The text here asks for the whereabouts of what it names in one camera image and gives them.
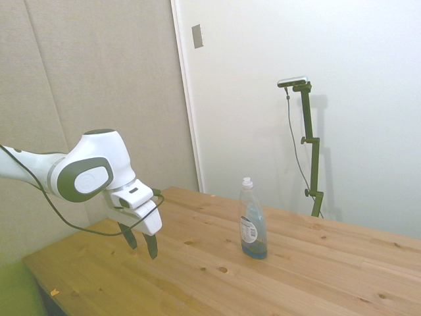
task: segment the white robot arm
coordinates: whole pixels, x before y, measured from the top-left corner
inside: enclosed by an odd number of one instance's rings
[[[162,222],[151,200],[153,191],[136,179],[126,146],[117,131],[86,132],[67,155],[4,148],[36,176],[47,193],[78,203],[102,192],[109,206],[108,217],[119,223],[132,248],[137,244],[129,228],[142,220],[135,229],[142,231],[151,257],[156,257],[155,233],[161,229]],[[5,150],[0,150],[0,176],[39,188],[33,176]]]

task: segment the black cable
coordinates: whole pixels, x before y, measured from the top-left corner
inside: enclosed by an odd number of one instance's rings
[[[310,191],[310,186],[309,183],[307,182],[307,179],[305,178],[304,172],[301,169],[301,165],[300,165],[300,161],[298,160],[298,154],[297,154],[297,146],[295,145],[295,138],[294,138],[294,133],[292,131],[292,126],[291,126],[291,115],[290,115],[290,106],[289,106],[289,94],[288,94],[288,88],[284,87],[285,92],[287,93],[287,102],[288,102],[288,123],[289,123],[289,130],[291,131],[291,137],[292,137],[292,144],[294,145],[294,153],[295,153],[295,160],[297,161],[298,164],[298,168],[300,169],[300,173],[303,176],[303,179],[305,181],[305,184],[307,186],[307,189]]]
[[[48,204],[51,206],[51,208],[54,210],[54,212],[60,217],[60,219],[65,223],[65,224],[67,224],[68,226],[70,226],[70,227],[72,227],[72,228],[75,228],[75,229],[78,229],[78,230],[82,230],[82,231],[84,231],[84,232],[91,232],[92,234],[98,234],[98,235],[102,235],[102,236],[118,236],[118,235],[121,235],[121,234],[124,234],[125,232],[128,232],[129,230],[131,230],[133,227],[135,227],[136,225],[138,225],[138,224],[140,224],[141,222],[143,222],[154,210],[156,210],[157,208],[158,208],[158,206],[160,206],[163,202],[164,202],[164,200],[165,200],[165,197],[163,197],[161,194],[157,194],[156,196],[158,196],[158,197],[160,197],[160,198],[162,198],[162,200],[161,200],[161,202],[159,202],[159,204],[157,205],[157,206],[155,206],[150,212],[148,212],[148,214],[146,214],[146,216],[144,217],[144,218],[142,218],[142,219],[140,219],[140,220],[138,220],[138,222],[136,222],[134,225],[132,225],[131,227],[129,227],[129,228],[127,228],[126,230],[124,230],[124,231],[121,231],[121,232],[116,232],[116,233],[114,233],[114,234],[108,234],[108,233],[106,233],[106,232],[98,232],[98,231],[96,231],[96,230],[90,230],[90,229],[87,229],[87,228],[82,228],[82,227],[79,227],[79,226],[76,226],[76,225],[73,225],[72,223],[70,223],[70,222],[68,222],[61,214],[60,214],[60,212],[59,212],[59,210],[54,206],[54,204],[53,204],[53,202],[50,200],[50,198],[48,197],[48,195],[47,195],[47,192],[44,190],[44,188],[43,188],[43,186],[42,186],[42,184],[41,184],[41,182],[38,180],[38,178],[36,177],[36,175],[34,175],[33,173],[32,173],[32,171],[31,170],[29,170],[23,163],[21,163],[14,155],[12,155],[12,153],[9,151],[9,150],[7,150],[3,145],[1,145],[0,144],[0,148],[7,154],[7,155],[9,155],[14,161],[16,161],[23,169],[25,169],[31,176],[32,176],[32,178],[34,178],[34,180],[37,182],[37,184],[38,184],[38,186],[39,186],[39,189],[42,191],[42,193],[43,193],[43,195],[44,195],[44,197],[46,198],[46,200],[47,200],[47,202],[48,202]]]

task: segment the wooden tabletop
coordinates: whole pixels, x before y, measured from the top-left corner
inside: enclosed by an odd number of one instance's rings
[[[268,257],[251,259],[238,201],[163,195],[155,260],[134,230],[135,250],[77,232],[24,262],[69,315],[421,315],[420,239],[265,207]]]

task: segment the dish soap bottle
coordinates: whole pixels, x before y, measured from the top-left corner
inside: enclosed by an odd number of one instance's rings
[[[239,200],[241,247],[250,257],[263,259],[268,254],[266,220],[250,178],[243,179]]]

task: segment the blue liquid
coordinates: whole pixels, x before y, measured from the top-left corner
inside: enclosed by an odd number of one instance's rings
[[[255,259],[264,259],[268,255],[266,244],[257,240],[251,244],[241,240],[241,247],[245,254]]]

